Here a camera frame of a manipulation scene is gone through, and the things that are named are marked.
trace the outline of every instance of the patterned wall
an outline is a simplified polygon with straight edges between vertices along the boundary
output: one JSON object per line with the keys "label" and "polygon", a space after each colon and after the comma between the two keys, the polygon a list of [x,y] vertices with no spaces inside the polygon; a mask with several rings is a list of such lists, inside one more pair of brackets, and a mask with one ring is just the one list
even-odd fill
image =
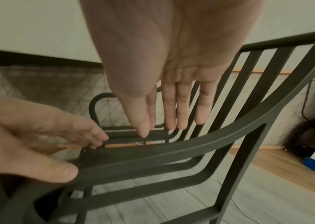
{"label": "patterned wall", "polygon": [[[230,76],[204,130],[211,125],[211,121],[220,109],[236,76],[237,73]],[[230,124],[235,119],[259,77],[260,74],[251,75],[223,126]],[[274,91],[286,77],[287,75],[279,75],[268,94]],[[109,92],[109,88],[101,69],[0,67],[1,95],[52,105],[87,118],[89,118],[90,100],[93,96],[103,92]],[[263,142],[264,145],[281,145],[292,127],[302,121],[301,107],[305,92],[306,88],[283,109]],[[96,105],[96,112],[103,126],[129,125],[122,107],[116,99],[100,101]],[[157,123],[161,124],[163,122],[161,94],[158,94],[156,113]],[[310,118],[315,117],[315,78],[305,113]]]}

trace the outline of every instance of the white wall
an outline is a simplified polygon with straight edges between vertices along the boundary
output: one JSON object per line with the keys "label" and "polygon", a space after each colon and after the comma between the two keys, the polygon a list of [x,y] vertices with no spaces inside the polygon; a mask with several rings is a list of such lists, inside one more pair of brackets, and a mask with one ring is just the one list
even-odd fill
{"label": "white wall", "polygon": [[[315,0],[268,0],[246,43],[313,31]],[[78,0],[0,0],[0,49],[100,61]],[[309,46],[296,49],[284,69],[294,69],[308,49]],[[265,52],[256,69],[265,68],[273,53]]]}

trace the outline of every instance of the person's left hand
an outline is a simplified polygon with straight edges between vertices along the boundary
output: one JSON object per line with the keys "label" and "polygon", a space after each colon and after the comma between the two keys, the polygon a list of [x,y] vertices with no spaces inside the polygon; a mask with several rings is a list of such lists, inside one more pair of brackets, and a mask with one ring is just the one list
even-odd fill
{"label": "person's left hand", "polygon": [[0,96],[0,173],[55,183],[74,179],[77,167],[47,156],[58,147],[41,141],[41,135],[62,137],[82,147],[98,147],[108,140],[92,120],[55,107]]}

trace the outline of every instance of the person's right hand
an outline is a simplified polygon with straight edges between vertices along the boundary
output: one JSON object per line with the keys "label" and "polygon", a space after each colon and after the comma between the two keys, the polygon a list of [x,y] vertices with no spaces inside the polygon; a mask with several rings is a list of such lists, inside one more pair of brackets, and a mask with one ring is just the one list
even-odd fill
{"label": "person's right hand", "polygon": [[110,88],[142,137],[155,126],[159,79],[168,129],[187,127],[194,80],[200,81],[195,121],[205,123],[220,76],[255,24],[263,3],[81,0]]}
{"label": "person's right hand", "polygon": [[93,120],[0,96],[0,173],[56,183],[74,179],[77,167],[48,157],[58,147],[43,142],[41,135],[62,137],[82,147],[98,147],[108,139]]}

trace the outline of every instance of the black cable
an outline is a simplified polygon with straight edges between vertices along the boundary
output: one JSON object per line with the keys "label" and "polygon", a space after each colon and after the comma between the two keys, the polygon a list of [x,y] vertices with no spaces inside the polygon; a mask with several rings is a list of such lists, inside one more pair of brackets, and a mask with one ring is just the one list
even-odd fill
{"label": "black cable", "polygon": [[315,152],[315,134],[312,136],[308,136],[305,143],[303,139],[303,135],[309,130],[315,130],[315,118],[309,119],[305,116],[305,107],[309,98],[310,88],[311,88],[312,80],[309,82],[309,85],[306,90],[304,103],[301,108],[301,116],[305,119],[305,122],[297,125],[288,135],[286,139],[285,148],[294,154],[306,158],[311,157]]}

